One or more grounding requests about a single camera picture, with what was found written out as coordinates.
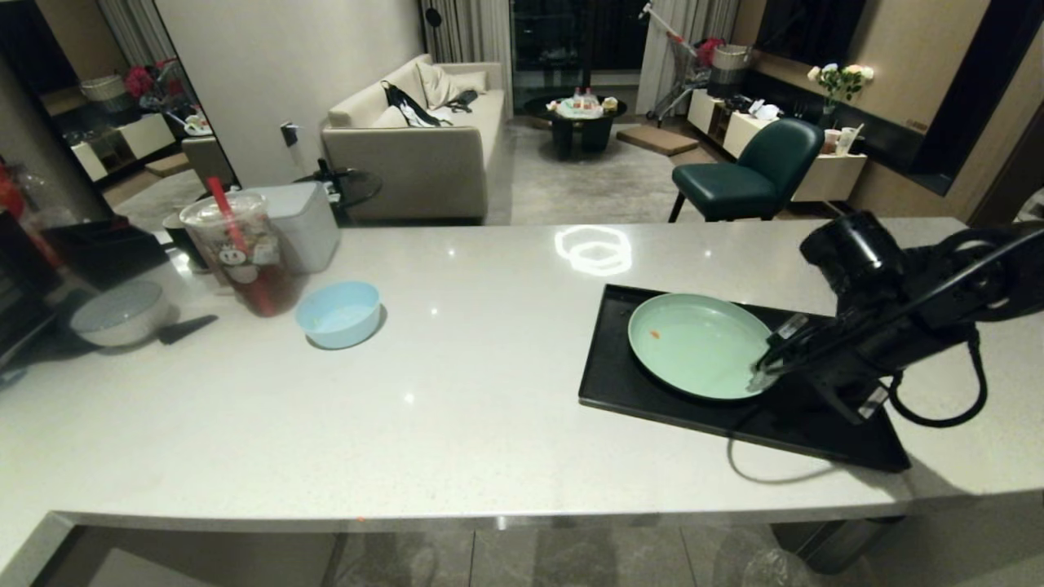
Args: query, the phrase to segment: dark green chair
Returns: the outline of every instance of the dark green chair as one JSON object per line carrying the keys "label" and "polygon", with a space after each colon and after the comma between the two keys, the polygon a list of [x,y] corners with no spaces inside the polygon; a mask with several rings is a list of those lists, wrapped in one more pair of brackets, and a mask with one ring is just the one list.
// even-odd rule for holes
{"label": "dark green chair", "polygon": [[823,130],[783,118],[751,139],[735,164],[680,165],[671,179],[680,190],[669,222],[689,199],[709,222],[770,220],[786,206],[823,147]]}

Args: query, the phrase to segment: light blue bowl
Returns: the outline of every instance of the light blue bowl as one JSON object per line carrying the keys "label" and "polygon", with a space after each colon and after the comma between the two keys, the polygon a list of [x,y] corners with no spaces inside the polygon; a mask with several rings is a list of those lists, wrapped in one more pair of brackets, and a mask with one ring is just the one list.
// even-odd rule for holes
{"label": "light blue bowl", "polygon": [[365,341],[381,321],[381,297],[362,281],[324,287],[298,305],[298,325],[324,349],[343,349]]}

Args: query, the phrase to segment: mint green plate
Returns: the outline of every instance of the mint green plate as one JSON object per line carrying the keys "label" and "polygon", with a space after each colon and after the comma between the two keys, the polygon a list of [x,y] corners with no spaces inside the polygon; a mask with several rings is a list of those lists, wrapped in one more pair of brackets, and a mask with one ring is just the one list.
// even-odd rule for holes
{"label": "mint green plate", "polygon": [[627,326],[631,348],[654,375],[687,394],[726,401],[760,394],[746,384],[769,334],[743,308],[695,294],[646,300]]}

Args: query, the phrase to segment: black bag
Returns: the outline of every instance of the black bag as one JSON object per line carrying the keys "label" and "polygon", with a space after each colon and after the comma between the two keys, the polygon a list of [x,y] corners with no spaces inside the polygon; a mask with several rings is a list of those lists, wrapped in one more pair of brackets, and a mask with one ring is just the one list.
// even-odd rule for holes
{"label": "black bag", "polygon": [[409,94],[400,90],[395,84],[382,80],[381,88],[384,88],[384,96],[388,100],[388,105],[399,109],[399,112],[406,119],[406,123],[410,126],[442,126],[444,124],[452,126],[448,120],[442,120],[428,114],[421,108],[421,104],[409,97]]}
{"label": "black bag", "polygon": [[471,113],[471,109],[468,108],[468,104],[477,99],[478,99],[478,92],[474,90],[465,90],[464,92],[460,92],[459,96],[446,102],[446,105],[450,107],[450,110],[453,112]]}

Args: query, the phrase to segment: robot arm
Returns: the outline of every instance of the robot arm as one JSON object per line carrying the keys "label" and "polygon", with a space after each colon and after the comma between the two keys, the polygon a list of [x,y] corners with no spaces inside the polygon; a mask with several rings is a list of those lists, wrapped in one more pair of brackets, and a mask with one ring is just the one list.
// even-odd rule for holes
{"label": "robot arm", "polygon": [[[921,424],[970,420],[986,403],[975,323],[1044,309],[1044,222],[969,229],[933,246],[902,250],[873,214],[859,212],[814,231],[801,252],[837,295],[837,315],[786,339],[769,338],[751,386],[800,376],[854,424],[889,394],[901,414]],[[949,420],[914,415],[896,395],[903,370],[962,343],[979,375],[979,400]],[[886,376],[895,377],[891,389],[880,382]]]}

